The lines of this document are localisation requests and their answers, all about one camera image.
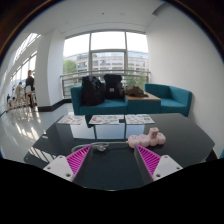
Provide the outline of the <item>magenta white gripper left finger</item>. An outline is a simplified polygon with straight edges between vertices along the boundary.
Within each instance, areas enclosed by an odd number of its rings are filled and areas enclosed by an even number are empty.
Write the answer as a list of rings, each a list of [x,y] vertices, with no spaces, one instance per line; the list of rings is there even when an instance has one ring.
[[[59,155],[44,170],[72,182],[77,177],[90,149],[91,146],[87,145],[68,156]]]

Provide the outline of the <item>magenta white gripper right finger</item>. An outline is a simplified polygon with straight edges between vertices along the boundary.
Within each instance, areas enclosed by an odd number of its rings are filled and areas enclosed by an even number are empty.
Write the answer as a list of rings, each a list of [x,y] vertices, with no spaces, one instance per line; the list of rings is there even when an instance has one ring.
[[[158,155],[140,145],[135,146],[135,158],[146,182],[159,180],[182,167],[169,155]]]

